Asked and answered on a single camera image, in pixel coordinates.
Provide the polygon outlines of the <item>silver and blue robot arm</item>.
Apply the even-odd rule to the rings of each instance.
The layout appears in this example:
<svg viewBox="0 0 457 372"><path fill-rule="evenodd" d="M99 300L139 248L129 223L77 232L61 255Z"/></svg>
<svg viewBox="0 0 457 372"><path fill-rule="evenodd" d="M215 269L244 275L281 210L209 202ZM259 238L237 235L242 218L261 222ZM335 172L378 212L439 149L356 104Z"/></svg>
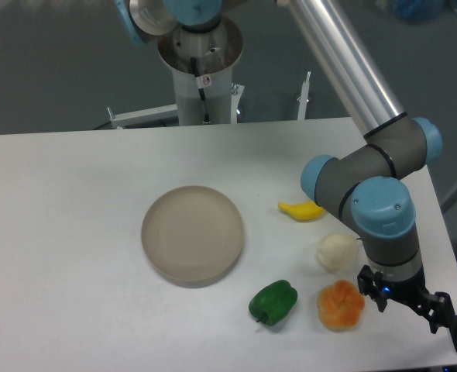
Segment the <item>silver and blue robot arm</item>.
<svg viewBox="0 0 457 372"><path fill-rule="evenodd" d="M243 42L226 12L236 6L235 1L115 3L131 40L157 40L174 76L181 125L235 118L231 69ZM437 127L407 115L337 2L286 1L284 6L366 141L342 159L310 160L301 174L302 190L362 240L369 262L357 277L361 294L379 310L388 301L411 308L432 332L452 326L450 296L425 287L415 209L402 183L440 154Z"/></svg>

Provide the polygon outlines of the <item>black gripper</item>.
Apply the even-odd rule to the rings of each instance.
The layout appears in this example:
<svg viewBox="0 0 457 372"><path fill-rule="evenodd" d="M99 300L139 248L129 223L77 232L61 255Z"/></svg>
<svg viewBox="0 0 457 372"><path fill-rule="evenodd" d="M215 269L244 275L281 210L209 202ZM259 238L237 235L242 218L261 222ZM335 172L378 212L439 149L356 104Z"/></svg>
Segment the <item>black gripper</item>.
<svg viewBox="0 0 457 372"><path fill-rule="evenodd" d="M364 265L357 275L357 282L359 293L370 297L379 312L384 312L388 300L406 305L428 322L431 333L436 333L440 328L450 329L454 322L450 295L428 292L423 266L409 278L393 281L387 278L386 273L373 271L369 265Z"/></svg>

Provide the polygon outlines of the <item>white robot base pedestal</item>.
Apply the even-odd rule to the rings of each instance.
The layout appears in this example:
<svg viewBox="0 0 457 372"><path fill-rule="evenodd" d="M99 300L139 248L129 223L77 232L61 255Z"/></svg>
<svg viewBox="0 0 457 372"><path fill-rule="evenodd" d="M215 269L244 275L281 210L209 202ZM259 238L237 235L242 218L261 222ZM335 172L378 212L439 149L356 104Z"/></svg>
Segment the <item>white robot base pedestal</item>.
<svg viewBox="0 0 457 372"><path fill-rule="evenodd" d="M195 77L172 71L180 126L236 124L245 86L232 81L232 69Z"/></svg>

